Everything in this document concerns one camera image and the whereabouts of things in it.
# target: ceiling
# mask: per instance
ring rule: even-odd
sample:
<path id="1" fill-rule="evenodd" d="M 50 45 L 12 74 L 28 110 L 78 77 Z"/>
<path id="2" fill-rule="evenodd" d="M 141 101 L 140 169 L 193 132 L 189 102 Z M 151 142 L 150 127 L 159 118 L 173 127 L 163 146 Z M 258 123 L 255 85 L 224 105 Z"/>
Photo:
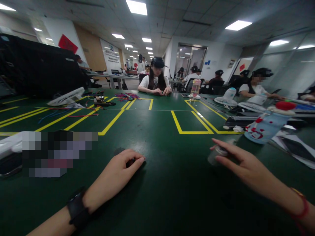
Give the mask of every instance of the ceiling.
<path id="1" fill-rule="evenodd" d="M 125 0 L 80 0 L 102 7 L 65 0 L 0 1 L 17 10 L 5 13 L 29 20 L 36 28 L 44 27 L 41 17 L 69 19 L 123 49 L 126 58 L 142 54 L 146 60 L 150 58 L 146 47 L 153 48 L 154 56 L 162 56 L 173 35 L 244 47 L 310 30 L 315 25 L 313 0 L 137 0 L 146 3 L 147 16 L 131 13 Z M 253 24 L 240 31 L 225 29 L 237 20 Z M 125 39 L 117 39 L 112 33 L 121 34 Z M 152 43 L 141 38 L 151 38 Z M 133 48 L 127 51 L 125 44 Z"/>

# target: doorway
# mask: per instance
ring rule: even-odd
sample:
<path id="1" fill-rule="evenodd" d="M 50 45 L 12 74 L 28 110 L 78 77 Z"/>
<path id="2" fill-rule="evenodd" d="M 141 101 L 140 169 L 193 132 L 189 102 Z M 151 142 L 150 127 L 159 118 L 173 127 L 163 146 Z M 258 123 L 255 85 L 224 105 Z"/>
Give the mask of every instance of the doorway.
<path id="1" fill-rule="evenodd" d="M 176 75 L 181 67 L 184 68 L 184 77 L 189 75 L 190 68 L 193 66 L 202 69 L 206 51 L 207 47 L 178 44 L 174 74 Z"/>

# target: white desk fan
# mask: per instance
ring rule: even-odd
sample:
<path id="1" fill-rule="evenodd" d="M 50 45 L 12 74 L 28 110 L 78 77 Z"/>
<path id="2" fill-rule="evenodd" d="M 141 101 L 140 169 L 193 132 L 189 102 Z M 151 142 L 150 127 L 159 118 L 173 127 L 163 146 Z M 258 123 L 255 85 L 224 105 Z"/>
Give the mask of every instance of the white desk fan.
<path id="1" fill-rule="evenodd" d="M 217 103 L 223 104 L 223 105 L 230 106 L 230 107 L 236 107 L 237 102 L 233 100 L 233 98 L 235 97 L 235 94 L 236 94 L 236 89 L 235 88 L 229 88 L 225 92 L 223 97 L 217 97 L 214 99 L 214 101 Z"/>
<path id="2" fill-rule="evenodd" d="M 75 101 L 73 100 L 74 98 L 77 98 L 78 100 L 81 99 L 82 94 L 84 93 L 84 88 L 77 88 L 76 90 L 73 90 L 69 93 L 66 93 L 65 95 L 62 95 L 52 101 L 50 101 L 49 103 L 47 103 L 47 105 L 50 106 L 62 106 L 62 105 L 69 105 L 74 103 Z"/>
<path id="3" fill-rule="evenodd" d="M 266 100 L 267 96 L 264 93 L 262 93 L 254 97 L 251 97 L 250 99 L 247 100 L 247 102 L 239 103 L 238 106 L 254 112 L 263 113 L 266 110 L 266 108 L 263 107 L 263 103 Z"/>

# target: small container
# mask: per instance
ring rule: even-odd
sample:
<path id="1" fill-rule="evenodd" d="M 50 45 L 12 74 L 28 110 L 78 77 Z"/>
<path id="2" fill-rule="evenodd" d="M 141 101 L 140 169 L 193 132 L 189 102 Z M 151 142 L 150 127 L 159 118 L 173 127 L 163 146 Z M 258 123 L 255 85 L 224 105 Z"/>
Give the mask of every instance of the small container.
<path id="1" fill-rule="evenodd" d="M 199 94 L 200 86 L 201 86 L 201 80 L 200 79 L 193 80 L 193 86 L 191 88 L 191 92 L 190 92 L 190 96 L 189 96 L 190 101 L 196 100 L 196 97 Z"/>
<path id="2" fill-rule="evenodd" d="M 218 166 L 219 162 L 217 162 L 216 156 L 226 157 L 227 155 L 228 155 L 228 151 L 225 148 L 216 146 L 214 150 L 212 150 L 210 155 L 208 156 L 208 162 L 213 166 Z"/>

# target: computer monitor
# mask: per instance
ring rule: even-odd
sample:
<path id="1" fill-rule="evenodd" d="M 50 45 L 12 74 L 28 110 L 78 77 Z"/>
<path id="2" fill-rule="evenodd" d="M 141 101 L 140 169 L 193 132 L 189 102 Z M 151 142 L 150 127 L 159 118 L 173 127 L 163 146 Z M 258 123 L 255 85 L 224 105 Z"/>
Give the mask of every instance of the computer monitor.
<path id="1" fill-rule="evenodd" d="M 0 34 L 0 54 L 19 94 L 52 99 L 87 87 L 72 51 Z"/>

